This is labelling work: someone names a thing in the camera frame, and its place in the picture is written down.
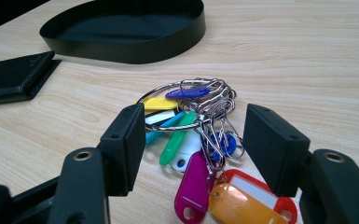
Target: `black case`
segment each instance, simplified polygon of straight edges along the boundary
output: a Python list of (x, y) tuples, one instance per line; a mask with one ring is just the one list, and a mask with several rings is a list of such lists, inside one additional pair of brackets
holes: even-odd
[(61, 62), (44, 52), (0, 62), (0, 104), (31, 100)]

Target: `orange key tag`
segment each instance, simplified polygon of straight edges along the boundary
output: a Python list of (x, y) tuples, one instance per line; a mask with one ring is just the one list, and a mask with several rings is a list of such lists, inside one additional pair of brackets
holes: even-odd
[(212, 189), (209, 210), (222, 223), (287, 224), (281, 215), (228, 183)]

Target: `light wood desk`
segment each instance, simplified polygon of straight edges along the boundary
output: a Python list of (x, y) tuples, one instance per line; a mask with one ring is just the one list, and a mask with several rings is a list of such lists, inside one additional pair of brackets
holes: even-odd
[[(0, 61), (49, 50), (40, 27), (83, 2), (52, 0), (1, 26)], [(0, 105), (0, 184), (17, 195), (59, 175), (64, 157), (96, 147), (122, 108), (193, 77), (222, 78), (237, 91), (228, 118), (239, 133), (247, 104), (263, 105), (306, 134), (310, 151), (334, 149), (359, 165), (359, 1), (204, 4), (204, 38), (177, 57), (129, 65), (57, 55), (62, 63), (32, 101)], [(242, 169), (260, 178), (249, 157)], [(179, 183), (146, 150), (134, 191), (110, 199), (112, 222), (179, 223)]]

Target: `red key tag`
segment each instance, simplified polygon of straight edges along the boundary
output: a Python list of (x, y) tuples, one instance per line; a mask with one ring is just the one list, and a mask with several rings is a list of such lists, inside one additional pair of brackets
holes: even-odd
[(297, 209), (292, 199), (276, 197), (267, 184), (239, 170), (226, 170), (217, 180), (218, 183), (229, 183), (248, 193), (274, 212), (280, 214), (289, 224), (297, 222)]
[(202, 152), (198, 151), (191, 156), (175, 197), (175, 213), (182, 222), (201, 223), (205, 217), (209, 201), (208, 188), (214, 186), (214, 177), (208, 180), (207, 186), (208, 176), (206, 160)]

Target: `black tray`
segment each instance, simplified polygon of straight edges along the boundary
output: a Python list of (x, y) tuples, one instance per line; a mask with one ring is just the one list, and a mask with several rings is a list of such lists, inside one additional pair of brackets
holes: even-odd
[(40, 29), (58, 54), (118, 63), (169, 59), (204, 34), (201, 0), (97, 0), (64, 11)]

